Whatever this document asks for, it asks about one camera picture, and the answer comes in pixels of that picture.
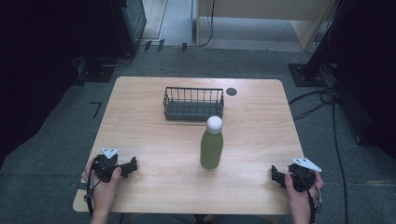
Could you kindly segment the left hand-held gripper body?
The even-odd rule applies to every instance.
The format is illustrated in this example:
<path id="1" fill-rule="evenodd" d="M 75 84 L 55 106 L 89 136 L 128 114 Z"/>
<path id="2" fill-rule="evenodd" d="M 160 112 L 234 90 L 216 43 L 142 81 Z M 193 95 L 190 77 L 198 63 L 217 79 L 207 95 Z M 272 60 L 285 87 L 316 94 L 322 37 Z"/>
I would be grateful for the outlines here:
<path id="1" fill-rule="evenodd" d="M 98 178 L 108 183 L 111 180 L 114 170 L 119 167 L 118 165 L 118 152 L 117 148 L 101 148 L 102 153 L 98 154 L 93 163 L 93 170 Z"/>

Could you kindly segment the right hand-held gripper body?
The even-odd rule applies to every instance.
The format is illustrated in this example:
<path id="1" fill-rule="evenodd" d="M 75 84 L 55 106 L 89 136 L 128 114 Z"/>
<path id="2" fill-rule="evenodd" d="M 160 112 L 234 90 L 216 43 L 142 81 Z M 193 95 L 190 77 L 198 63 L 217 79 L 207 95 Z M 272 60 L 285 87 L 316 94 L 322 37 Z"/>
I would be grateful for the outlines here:
<path id="1" fill-rule="evenodd" d="M 310 189 L 316 183 L 315 172 L 322 169 L 308 158 L 293 158 L 289 166 L 289 173 L 293 180 L 293 187 L 299 191 Z"/>

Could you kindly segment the person's right hand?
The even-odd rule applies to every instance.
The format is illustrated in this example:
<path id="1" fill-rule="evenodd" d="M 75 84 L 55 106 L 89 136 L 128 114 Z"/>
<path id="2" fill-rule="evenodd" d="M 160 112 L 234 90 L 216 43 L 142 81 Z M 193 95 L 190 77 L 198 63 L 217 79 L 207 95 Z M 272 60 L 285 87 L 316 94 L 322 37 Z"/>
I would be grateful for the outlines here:
<path id="1" fill-rule="evenodd" d="M 289 199 L 289 208 L 291 218 L 305 217 L 310 218 L 313 212 L 311 211 L 311 203 L 316 204 L 318 201 L 318 192 L 324 187 L 324 181 L 320 176 L 320 172 L 315 172 L 316 183 L 309 189 L 309 193 L 296 191 L 293 187 L 293 180 L 290 174 L 285 175 L 286 191 Z"/>

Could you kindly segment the person's left hand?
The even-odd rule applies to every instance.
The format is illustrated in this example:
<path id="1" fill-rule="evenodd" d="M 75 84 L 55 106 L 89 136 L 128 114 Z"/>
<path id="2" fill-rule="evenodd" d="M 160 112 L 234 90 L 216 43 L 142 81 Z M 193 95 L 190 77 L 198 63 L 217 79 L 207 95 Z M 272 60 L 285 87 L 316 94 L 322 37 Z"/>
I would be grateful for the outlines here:
<path id="1" fill-rule="evenodd" d="M 86 165 L 85 170 L 82 172 L 82 179 L 88 183 L 93 179 L 93 183 L 96 188 L 93 190 L 92 202 L 93 202 L 93 213 L 92 214 L 108 214 L 115 202 L 117 196 L 118 183 L 120 181 L 121 168 L 117 167 L 111 180 L 108 183 L 101 182 L 91 170 L 92 160 Z"/>

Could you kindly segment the green bottle with white cap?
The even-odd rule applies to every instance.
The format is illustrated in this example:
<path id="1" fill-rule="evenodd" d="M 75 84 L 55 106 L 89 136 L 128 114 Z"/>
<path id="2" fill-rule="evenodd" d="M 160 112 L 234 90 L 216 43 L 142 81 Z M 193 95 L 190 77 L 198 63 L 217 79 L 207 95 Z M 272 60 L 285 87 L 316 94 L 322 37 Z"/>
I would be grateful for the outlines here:
<path id="1" fill-rule="evenodd" d="M 206 169 L 215 169 L 223 149 L 223 120 L 218 116 L 210 117 L 206 122 L 206 130 L 201 139 L 200 163 Z"/>

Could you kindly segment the black flat stand base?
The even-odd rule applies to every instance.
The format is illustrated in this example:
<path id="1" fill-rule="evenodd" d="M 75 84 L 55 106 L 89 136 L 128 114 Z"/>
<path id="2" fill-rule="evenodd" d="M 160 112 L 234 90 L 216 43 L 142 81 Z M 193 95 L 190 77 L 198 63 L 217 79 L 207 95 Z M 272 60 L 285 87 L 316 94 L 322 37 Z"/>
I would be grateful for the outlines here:
<path id="1" fill-rule="evenodd" d="M 72 61 L 78 71 L 77 82 L 109 82 L 114 68 L 93 63 L 83 57 L 78 57 Z"/>

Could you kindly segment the black stand with square base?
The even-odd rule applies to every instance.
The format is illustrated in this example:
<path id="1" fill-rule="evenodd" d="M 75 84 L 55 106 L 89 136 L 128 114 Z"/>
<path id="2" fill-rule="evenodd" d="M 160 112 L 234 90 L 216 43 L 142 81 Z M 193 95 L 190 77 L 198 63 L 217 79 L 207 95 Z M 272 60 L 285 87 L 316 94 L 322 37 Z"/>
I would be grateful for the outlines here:
<path id="1" fill-rule="evenodd" d="M 319 70 L 324 63 L 339 61 L 342 53 L 342 35 L 348 30 L 345 18 L 354 2 L 355 0 L 340 0 L 332 24 L 307 63 L 288 64 L 297 87 L 327 86 Z"/>

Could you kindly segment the dark cabinet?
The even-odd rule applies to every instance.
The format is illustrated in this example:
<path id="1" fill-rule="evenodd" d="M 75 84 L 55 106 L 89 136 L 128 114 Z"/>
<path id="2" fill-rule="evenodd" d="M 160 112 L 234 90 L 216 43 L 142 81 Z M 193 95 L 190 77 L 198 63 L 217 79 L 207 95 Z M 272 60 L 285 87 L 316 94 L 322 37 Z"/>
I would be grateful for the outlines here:
<path id="1" fill-rule="evenodd" d="M 142 0 L 109 0 L 118 56 L 134 56 L 147 24 Z"/>

